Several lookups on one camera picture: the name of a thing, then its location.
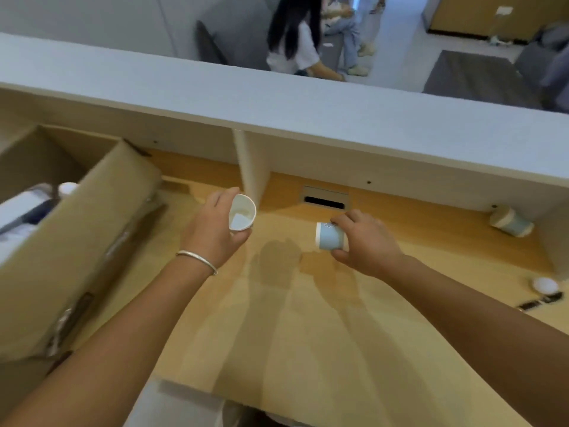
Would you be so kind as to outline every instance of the cardboard box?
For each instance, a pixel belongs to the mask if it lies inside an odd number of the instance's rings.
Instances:
[[[133,222],[157,207],[161,177],[124,141],[38,128],[0,154],[0,180],[0,201],[39,183],[80,183],[0,266],[4,362],[45,355],[64,312],[119,271],[112,259],[132,250]]]

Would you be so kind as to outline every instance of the bangle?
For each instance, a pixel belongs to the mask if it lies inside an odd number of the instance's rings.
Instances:
[[[190,258],[194,258],[197,259],[198,261],[203,262],[205,265],[209,266],[212,270],[213,270],[213,275],[217,275],[217,268],[215,268],[213,266],[213,264],[211,262],[209,262],[209,260],[202,258],[200,255],[192,252],[192,251],[187,251],[187,250],[181,250],[179,252],[176,253],[176,256],[189,256]]]

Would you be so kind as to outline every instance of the wooden desk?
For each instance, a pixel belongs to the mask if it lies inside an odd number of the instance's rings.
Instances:
[[[162,169],[167,157],[154,153]],[[167,174],[203,178],[194,163]],[[223,186],[237,184],[237,167],[219,165]],[[335,212],[298,204],[306,183],[348,192],[405,252],[507,304],[535,298],[528,279],[551,272],[535,237],[509,237],[482,213],[274,173],[250,240],[196,294],[155,374],[322,427],[526,426],[401,296],[315,249],[314,223]],[[75,346],[173,257],[182,227],[216,189],[164,188],[167,211]],[[563,304],[535,315],[569,332]]]

